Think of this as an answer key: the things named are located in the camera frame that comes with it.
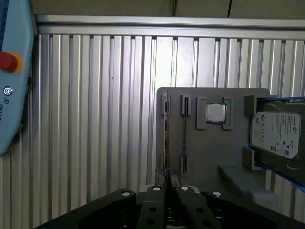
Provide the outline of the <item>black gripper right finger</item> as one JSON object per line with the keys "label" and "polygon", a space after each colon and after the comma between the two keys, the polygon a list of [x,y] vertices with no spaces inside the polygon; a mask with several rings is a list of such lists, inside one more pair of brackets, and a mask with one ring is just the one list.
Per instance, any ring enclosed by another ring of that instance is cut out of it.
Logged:
{"label": "black gripper right finger", "polygon": [[192,229],[303,229],[304,223],[257,203],[250,192],[228,186],[223,179],[201,186],[173,189],[182,216]]}

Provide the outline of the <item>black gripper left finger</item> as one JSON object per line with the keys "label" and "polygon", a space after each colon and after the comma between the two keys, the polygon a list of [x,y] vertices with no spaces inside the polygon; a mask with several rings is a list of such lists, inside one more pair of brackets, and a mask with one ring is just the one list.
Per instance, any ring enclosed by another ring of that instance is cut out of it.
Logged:
{"label": "black gripper left finger", "polygon": [[163,229],[165,227],[164,172],[155,171],[155,184],[136,193],[118,189],[39,225],[40,229]]}

